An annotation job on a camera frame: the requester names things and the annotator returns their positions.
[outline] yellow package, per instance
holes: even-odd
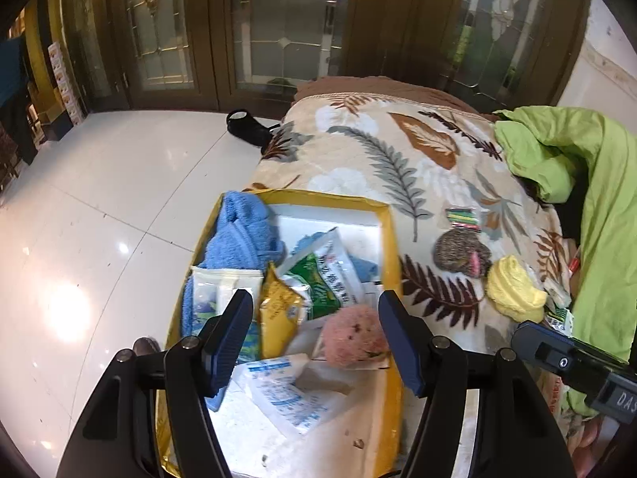
[[[276,277],[270,263],[261,289],[261,357],[279,357],[294,338],[303,297]]]

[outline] white plastic bag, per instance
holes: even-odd
[[[307,354],[294,354],[244,363],[233,372],[233,381],[289,439],[328,419],[345,397],[327,390],[303,392],[294,386],[308,362]]]
[[[258,269],[203,269],[192,266],[192,330],[198,334],[212,316],[223,314],[237,289],[245,289],[252,296],[254,316],[248,329],[239,363],[259,359],[259,293],[263,275]]]

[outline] leaf pattern blanket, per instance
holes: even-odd
[[[482,213],[480,240],[495,261],[514,254],[536,276],[568,287],[559,219],[511,175],[493,125],[477,114],[377,94],[306,97],[285,116],[253,188],[303,188],[391,204],[404,304],[435,335],[494,353],[515,323],[483,282],[438,269],[432,249],[451,228],[449,206]]]

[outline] pink sponge ball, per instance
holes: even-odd
[[[323,327],[326,361],[333,366],[348,366],[389,351],[378,312],[366,305],[339,309]]]

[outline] shoe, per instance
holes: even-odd
[[[236,136],[251,145],[260,147],[262,154],[272,140],[272,133],[270,131],[275,127],[279,127],[279,124],[270,127],[264,126],[259,123],[248,110],[231,111],[226,116],[225,123],[228,126],[228,132],[232,136]]]
[[[139,338],[133,343],[133,352],[136,356],[148,356],[149,354],[160,353],[161,347],[153,338]]]

